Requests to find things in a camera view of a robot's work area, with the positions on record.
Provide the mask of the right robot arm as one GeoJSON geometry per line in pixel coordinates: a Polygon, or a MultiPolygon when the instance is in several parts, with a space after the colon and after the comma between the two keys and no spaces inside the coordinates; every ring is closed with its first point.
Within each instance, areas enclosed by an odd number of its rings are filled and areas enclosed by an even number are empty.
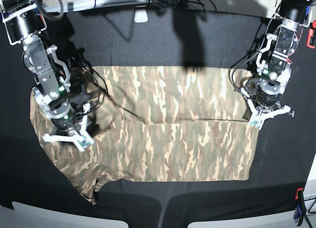
{"type": "Polygon", "coordinates": [[[36,82],[34,99],[53,123],[55,133],[43,134],[43,141],[72,143],[83,152],[94,143],[87,131],[88,115],[99,102],[92,100],[84,83],[71,82],[69,68],[57,57],[57,46],[48,46],[40,37],[47,28],[46,20],[62,19],[63,4],[54,15],[45,11],[42,0],[0,0],[0,13],[9,43],[23,45],[23,64],[36,82]]]}

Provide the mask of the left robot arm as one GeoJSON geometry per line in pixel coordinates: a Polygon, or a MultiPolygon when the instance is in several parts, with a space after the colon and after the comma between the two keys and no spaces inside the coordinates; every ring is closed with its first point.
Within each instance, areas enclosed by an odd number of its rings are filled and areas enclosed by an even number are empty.
{"type": "Polygon", "coordinates": [[[266,30],[257,53],[256,75],[239,89],[251,111],[249,125],[261,129],[265,120],[277,115],[294,116],[288,105],[281,105],[291,77],[291,55],[295,53],[303,29],[311,23],[312,7],[316,0],[281,0],[271,21],[280,23],[273,30],[266,30]]]}

